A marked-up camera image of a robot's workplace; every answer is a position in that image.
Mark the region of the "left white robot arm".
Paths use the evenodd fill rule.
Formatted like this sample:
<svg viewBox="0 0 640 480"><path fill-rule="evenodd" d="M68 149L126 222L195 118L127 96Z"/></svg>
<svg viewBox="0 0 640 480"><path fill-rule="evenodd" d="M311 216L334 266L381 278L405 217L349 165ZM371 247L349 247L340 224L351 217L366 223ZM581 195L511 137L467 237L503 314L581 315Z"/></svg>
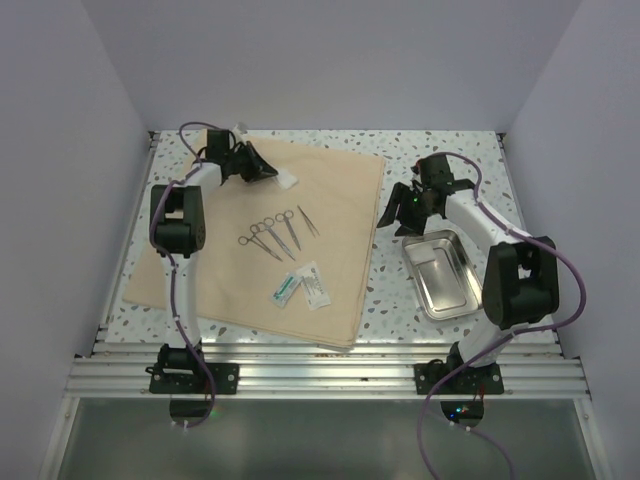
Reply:
<svg viewBox="0 0 640 480"><path fill-rule="evenodd" d="M178 136L194 160L182 176L151 190L149 241L161 259L165 277L167 333L161 349L172 379L185 392L201 390L208 379L197 321L197 265L206 242L205 201L230 177L252 184L278 171L267 163L237 125L231 130L211 124L205 145L195 149Z"/></svg>

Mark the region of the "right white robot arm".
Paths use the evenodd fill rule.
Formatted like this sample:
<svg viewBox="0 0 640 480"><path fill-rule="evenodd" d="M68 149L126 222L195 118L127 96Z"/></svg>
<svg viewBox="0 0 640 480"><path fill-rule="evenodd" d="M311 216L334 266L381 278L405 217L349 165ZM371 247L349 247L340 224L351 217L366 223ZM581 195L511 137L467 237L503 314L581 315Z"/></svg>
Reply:
<svg viewBox="0 0 640 480"><path fill-rule="evenodd" d="M517 330L557 311L559 281L554 242L509 223L481 198L480 168L470 162L477 179L457 179L449 156L417 160L411 183L393 186L377 226L397 222L396 237L417 236L429 218L439 216L461 228L486 255L482 305L487 319L451 347L445 369L449 387L464 393L480 382L480 368L496 361Z"/></svg>

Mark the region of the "green suture packet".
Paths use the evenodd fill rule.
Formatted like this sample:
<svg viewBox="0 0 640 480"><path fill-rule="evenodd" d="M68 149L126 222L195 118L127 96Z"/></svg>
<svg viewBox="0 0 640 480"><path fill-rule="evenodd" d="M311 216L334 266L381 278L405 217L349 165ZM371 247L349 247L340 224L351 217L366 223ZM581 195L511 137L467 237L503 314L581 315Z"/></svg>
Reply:
<svg viewBox="0 0 640 480"><path fill-rule="evenodd" d="M284 308L297 290L300 283L300 276L295 272L289 272L285 276L279 287L271 295L270 300L277 307Z"/></svg>

